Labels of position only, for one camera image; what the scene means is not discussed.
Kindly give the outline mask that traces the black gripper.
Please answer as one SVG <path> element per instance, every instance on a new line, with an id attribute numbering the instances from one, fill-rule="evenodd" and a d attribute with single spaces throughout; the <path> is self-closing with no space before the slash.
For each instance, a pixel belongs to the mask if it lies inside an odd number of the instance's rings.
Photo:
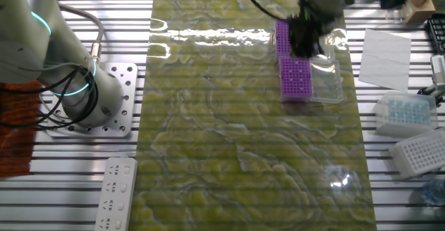
<path id="1" fill-rule="evenodd" d="M 288 16 L 291 51 L 306 56 L 305 44 L 299 36 L 309 36 L 311 51 L 307 57 L 323 55 L 320 36 L 330 33 L 343 17 L 343 0 L 297 0 L 299 11 Z"/>

